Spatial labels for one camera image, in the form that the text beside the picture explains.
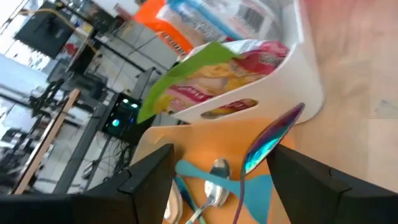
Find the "wall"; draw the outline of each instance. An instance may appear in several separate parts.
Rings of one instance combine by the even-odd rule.
[[[119,3],[131,15],[134,15],[139,9],[139,6],[134,0],[93,0],[93,2],[97,3],[97,5],[99,5],[112,16],[118,15],[113,9],[116,3]]]

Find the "white bin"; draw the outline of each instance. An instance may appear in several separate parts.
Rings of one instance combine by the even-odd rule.
[[[233,91],[214,97],[198,105],[175,113],[174,118],[188,123],[233,120],[255,117],[276,118],[300,102],[305,109],[298,123],[314,117],[324,99],[310,26],[302,0],[282,1],[283,43],[290,52],[270,75]],[[253,99],[258,104],[216,119],[203,118],[201,114],[228,103]]]

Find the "food package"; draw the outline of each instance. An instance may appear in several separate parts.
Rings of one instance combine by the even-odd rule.
[[[167,0],[167,4],[191,27],[221,31],[232,40],[282,37],[278,0]]]
[[[274,71],[289,51],[280,42],[242,40],[224,45],[235,47],[242,54],[237,55],[216,42],[201,51],[194,50],[195,54],[166,74],[164,78],[170,79],[168,83],[159,80],[152,87],[150,99],[146,99],[142,107],[144,115],[140,111],[139,120],[161,111],[177,113],[254,82]],[[250,99],[237,100],[202,116],[217,118],[257,104]]]
[[[280,40],[277,0],[148,0],[134,15],[184,57],[211,41]]]

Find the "blue light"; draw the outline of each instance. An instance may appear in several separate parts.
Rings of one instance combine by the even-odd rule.
[[[119,126],[119,123],[120,123],[120,121],[119,121],[118,119],[114,119],[114,120],[112,121],[112,125],[113,125],[114,127]]]
[[[262,160],[268,155],[268,153],[270,153],[270,151],[273,150],[273,148],[275,148],[275,145],[279,142],[280,139],[281,137],[277,137],[275,139],[266,142],[254,154],[248,156],[248,159],[244,165],[246,173],[249,173],[254,168],[256,168],[258,164],[262,162]]]

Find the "barcode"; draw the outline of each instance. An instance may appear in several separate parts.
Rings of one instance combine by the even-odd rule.
[[[246,25],[250,26],[256,32],[260,31],[260,27],[264,22],[264,16],[245,5],[239,6],[238,16],[244,19]]]

